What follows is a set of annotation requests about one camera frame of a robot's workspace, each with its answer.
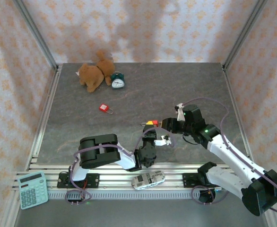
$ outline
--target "red padlock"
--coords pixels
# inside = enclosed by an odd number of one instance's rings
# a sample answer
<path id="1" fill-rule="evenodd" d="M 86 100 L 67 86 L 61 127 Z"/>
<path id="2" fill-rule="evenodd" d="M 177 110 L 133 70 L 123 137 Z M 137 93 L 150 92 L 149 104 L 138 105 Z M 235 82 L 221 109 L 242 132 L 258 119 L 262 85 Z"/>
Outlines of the red padlock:
<path id="1" fill-rule="evenodd" d="M 113 109 L 110 109 L 109 106 L 107 106 L 105 104 L 101 104 L 99 107 L 99 110 L 103 111 L 105 113 L 108 113 L 108 114 L 113 114 Z"/>

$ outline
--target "brown teddy bear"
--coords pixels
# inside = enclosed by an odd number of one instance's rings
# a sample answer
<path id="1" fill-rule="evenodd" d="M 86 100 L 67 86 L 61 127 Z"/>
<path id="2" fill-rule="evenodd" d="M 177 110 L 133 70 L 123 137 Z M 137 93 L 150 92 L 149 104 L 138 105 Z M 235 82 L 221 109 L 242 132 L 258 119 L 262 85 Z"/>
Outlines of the brown teddy bear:
<path id="1" fill-rule="evenodd" d="M 99 50 L 96 52 L 97 57 L 100 61 L 96 65 L 88 65 L 84 63 L 78 70 L 80 77 L 80 84 L 87 85 L 87 91 L 89 93 L 100 86 L 105 78 L 106 84 L 111 85 L 110 76 L 114 73 L 115 66 L 110 59 L 105 58 L 103 51 Z"/>

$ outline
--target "green alarm clock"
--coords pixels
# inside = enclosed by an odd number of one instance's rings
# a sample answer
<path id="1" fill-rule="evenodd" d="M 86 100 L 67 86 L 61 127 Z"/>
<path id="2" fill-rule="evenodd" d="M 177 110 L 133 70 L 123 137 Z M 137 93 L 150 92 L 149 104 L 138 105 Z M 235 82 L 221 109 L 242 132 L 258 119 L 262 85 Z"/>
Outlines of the green alarm clock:
<path id="1" fill-rule="evenodd" d="M 114 72 L 111 76 L 111 87 L 113 89 L 119 89 L 119 88 L 123 88 L 125 86 L 125 78 L 124 78 L 124 74 L 122 74 L 121 72 Z"/>

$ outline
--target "metal post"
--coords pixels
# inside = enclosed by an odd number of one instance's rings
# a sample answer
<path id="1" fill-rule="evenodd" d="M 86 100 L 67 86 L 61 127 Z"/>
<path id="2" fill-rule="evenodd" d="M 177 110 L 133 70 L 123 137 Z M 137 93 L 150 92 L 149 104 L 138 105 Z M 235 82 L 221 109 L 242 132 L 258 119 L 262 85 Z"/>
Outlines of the metal post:
<path id="1" fill-rule="evenodd" d="M 35 25 L 32 17 L 30 16 L 30 13 L 28 12 L 28 9 L 26 8 L 24 2 L 22 0 L 13 0 L 16 7 L 19 9 L 21 15 L 23 16 L 26 24 L 28 25 L 30 31 L 34 35 L 35 39 L 37 40 L 38 44 L 40 45 L 45 57 L 47 58 L 48 62 L 50 63 L 51 67 L 56 70 L 57 64 L 46 44 L 44 41 L 41 33 L 39 32 L 37 26 Z"/>
<path id="2" fill-rule="evenodd" d="M 264 6 L 266 5 L 268 0 L 259 0 L 249 19 L 247 20 L 246 24 L 244 25 L 239 37 L 237 38 L 231 52 L 229 53 L 227 60 L 225 61 L 225 63 L 223 64 L 223 69 L 224 70 L 228 70 L 228 68 L 230 67 L 232 61 L 234 60 L 235 56 L 237 55 L 237 53 L 239 52 L 243 42 L 245 41 L 245 39 L 247 38 L 249 32 L 251 31 L 253 25 L 255 24 L 258 16 L 260 15 L 262 9 L 264 8 Z"/>

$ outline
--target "wallpaper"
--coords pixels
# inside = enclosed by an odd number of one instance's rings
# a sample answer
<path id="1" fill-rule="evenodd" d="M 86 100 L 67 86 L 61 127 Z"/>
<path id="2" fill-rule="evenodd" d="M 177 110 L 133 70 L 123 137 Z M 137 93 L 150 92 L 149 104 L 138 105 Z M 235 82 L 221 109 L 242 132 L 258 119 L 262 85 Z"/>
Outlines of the wallpaper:
<path id="1" fill-rule="evenodd" d="M 16 171 L 23 171 L 51 67 L 11 0 L 0 1 L 0 222 Z"/>
<path id="2" fill-rule="evenodd" d="M 57 63 L 225 62 L 257 0 L 24 0 Z"/>
<path id="3" fill-rule="evenodd" d="M 255 160 L 277 171 L 277 0 L 266 3 L 228 76 Z"/>

